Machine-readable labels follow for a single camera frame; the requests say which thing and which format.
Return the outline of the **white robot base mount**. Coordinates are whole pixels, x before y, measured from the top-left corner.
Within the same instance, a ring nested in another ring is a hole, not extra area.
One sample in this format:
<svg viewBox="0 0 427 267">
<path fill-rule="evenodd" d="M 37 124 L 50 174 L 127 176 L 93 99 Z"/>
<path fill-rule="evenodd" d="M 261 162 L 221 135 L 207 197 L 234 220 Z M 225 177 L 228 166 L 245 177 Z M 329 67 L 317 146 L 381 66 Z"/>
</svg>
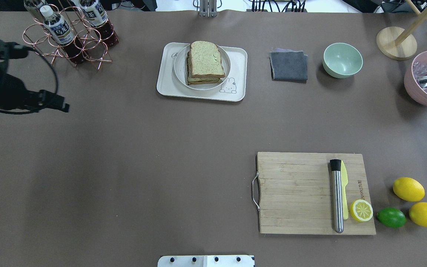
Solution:
<svg viewBox="0 0 427 267">
<path fill-rule="evenodd" d="M 253 255 L 161 256 L 158 267 L 254 267 Z"/>
</svg>

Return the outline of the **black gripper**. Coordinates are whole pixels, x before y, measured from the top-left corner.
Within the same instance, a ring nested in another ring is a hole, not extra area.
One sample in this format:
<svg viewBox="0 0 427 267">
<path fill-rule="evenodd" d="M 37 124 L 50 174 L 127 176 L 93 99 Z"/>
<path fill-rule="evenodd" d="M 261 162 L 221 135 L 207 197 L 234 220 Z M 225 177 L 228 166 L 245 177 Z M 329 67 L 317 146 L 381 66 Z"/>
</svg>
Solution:
<svg viewBox="0 0 427 267">
<path fill-rule="evenodd" d="M 19 78 L 5 74 L 0 80 L 0 112 L 39 111 L 44 108 L 68 113 L 70 105 L 63 96 L 47 90 L 29 91 Z"/>
</svg>

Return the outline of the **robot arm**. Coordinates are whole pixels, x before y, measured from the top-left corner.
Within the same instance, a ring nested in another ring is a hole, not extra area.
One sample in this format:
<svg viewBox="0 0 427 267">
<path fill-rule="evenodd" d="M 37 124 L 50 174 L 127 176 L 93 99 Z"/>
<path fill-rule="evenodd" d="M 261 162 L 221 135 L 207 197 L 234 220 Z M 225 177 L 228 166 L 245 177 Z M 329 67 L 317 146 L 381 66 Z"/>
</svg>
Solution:
<svg viewBox="0 0 427 267">
<path fill-rule="evenodd" d="M 0 73 L 0 113 L 28 115 L 43 109 L 54 109 L 68 113 L 70 105 L 58 95 L 58 77 L 55 77 L 55 92 L 44 89 L 30 91 L 25 83 L 10 74 Z"/>
</svg>

